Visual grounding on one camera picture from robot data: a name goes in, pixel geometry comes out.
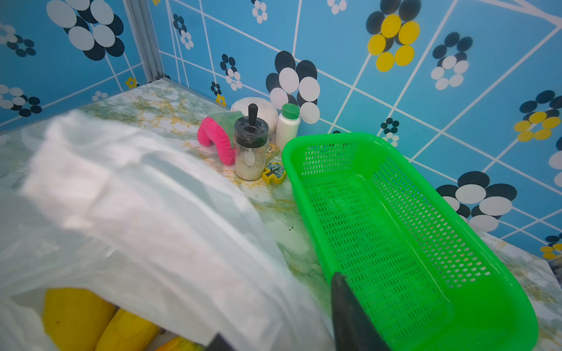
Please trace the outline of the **green plastic basket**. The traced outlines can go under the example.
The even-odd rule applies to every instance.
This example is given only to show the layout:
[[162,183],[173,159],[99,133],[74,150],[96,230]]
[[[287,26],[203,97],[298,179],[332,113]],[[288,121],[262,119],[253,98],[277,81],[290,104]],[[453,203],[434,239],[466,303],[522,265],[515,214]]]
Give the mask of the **green plastic basket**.
[[397,149],[365,133],[301,136],[282,160],[325,277],[347,277],[390,348],[534,349],[518,281]]

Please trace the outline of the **white translucent plastic bag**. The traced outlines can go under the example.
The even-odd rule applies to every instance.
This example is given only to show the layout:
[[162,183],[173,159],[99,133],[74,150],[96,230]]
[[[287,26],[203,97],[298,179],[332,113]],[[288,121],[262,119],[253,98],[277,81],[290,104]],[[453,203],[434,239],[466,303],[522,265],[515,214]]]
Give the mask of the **white translucent plastic bag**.
[[236,350],[333,350],[328,314],[244,193],[157,133],[63,114],[1,139],[1,349],[54,350],[36,290],[85,288]]

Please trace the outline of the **yellow banana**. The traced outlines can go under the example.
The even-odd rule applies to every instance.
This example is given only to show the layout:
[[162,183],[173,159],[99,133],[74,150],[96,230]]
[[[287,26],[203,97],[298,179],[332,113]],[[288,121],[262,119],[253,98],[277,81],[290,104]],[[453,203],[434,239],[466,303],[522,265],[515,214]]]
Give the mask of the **yellow banana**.
[[52,288],[45,293],[45,333],[60,350],[94,350],[117,307],[86,289]]

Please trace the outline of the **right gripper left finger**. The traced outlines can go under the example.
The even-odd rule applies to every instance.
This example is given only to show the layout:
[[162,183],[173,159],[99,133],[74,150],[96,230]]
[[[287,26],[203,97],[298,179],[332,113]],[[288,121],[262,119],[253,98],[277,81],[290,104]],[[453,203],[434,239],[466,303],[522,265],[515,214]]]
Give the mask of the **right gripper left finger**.
[[217,333],[206,346],[205,351],[236,351],[226,339]]

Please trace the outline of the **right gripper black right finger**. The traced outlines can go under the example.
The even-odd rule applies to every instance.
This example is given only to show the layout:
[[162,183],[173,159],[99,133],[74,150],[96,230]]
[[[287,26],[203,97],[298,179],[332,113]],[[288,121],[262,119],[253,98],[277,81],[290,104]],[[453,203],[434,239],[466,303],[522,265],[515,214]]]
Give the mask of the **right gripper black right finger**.
[[336,350],[390,351],[346,282],[346,277],[340,272],[334,273],[330,286]]

